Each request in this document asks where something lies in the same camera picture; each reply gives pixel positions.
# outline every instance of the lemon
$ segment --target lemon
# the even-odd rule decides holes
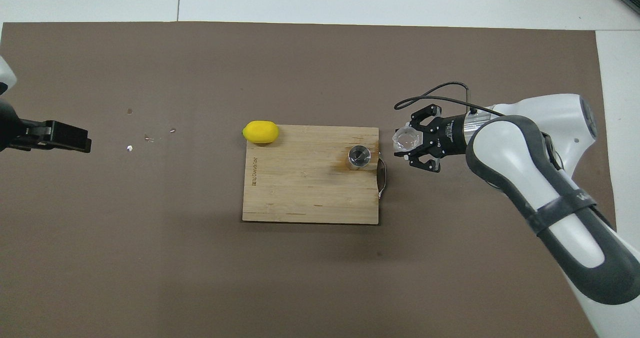
[[[278,126],[273,121],[254,120],[242,129],[242,135],[256,144],[273,142],[278,134]]]

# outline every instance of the wood grain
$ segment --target wood grain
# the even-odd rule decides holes
[[[243,221],[378,223],[375,169],[347,165],[355,145],[378,164],[378,128],[279,125],[271,144],[247,142]]]

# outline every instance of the brown tabletop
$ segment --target brown tabletop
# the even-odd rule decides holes
[[[5,24],[0,55],[22,119],[93,139],[88,155],[0,153],[2,336],[595,335],[545,247],[463,156],[432,174],[391,145],[419,108],[394,103],[442,82],[485,106],[581,94],[599,140],[574,179],[613,218],[594,32]],[[381,224],[242,222],[240,131],[254,119],[379,127]]]

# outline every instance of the black strap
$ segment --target black strap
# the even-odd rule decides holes
[[[594,199],[584,190],[577,189],[541,206],[537,212],[526,218],[526,222],[537,236],[540,231],[547,229],[567,215],[593,205],[596,205]]]

